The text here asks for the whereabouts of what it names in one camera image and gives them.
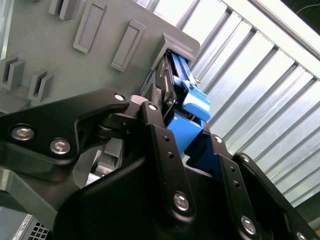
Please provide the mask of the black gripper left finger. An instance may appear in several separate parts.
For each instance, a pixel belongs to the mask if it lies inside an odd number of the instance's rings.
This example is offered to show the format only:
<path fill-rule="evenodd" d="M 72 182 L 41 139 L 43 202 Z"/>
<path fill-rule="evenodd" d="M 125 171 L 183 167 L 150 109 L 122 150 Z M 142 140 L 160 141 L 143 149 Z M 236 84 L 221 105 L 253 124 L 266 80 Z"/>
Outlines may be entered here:
<path fill-rule="evenodd" d="M 110 138 L 129 146 L 124 166 L 80 188 L 74 168 L 80 155 Z M 111 200 L 128 203 L 142 187 L 156 213 L 171 221 L 196 215 L 173 133 L 159 105 L 129 100 L 114 89 L 70 97 L 0 118 L 0 166 L 18 179 L 3 206 L 41 221 L 99 212 Z"/>

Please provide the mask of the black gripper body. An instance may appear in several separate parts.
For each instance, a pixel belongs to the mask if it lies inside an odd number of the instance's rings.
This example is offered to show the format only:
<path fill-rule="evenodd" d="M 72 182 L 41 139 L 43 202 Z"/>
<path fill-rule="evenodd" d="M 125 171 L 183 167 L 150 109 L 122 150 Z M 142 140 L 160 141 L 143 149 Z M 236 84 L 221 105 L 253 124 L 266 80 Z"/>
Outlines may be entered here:
<path fill-rule="evenodd" d="M 139 159 L 74 193 L 60 208 L 56 240 L 235 240 L 224 189 L 213 178 L 185 169 L 196 205 L 194 221 L 175 229 L 144 159 Z"/>

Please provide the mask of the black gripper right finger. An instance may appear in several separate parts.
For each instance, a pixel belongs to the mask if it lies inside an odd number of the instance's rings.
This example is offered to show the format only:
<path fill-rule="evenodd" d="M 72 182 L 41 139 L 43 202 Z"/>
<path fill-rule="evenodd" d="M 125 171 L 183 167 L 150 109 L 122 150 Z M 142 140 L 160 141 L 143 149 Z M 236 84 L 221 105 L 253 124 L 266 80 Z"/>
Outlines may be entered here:
<path fill-rule="evenodd" d="M 314 240 L 316 233 L 251 157 L 230 154 L 204 130 L 201 169 L 223 184 L 231 222 L 242 240 Z"/>

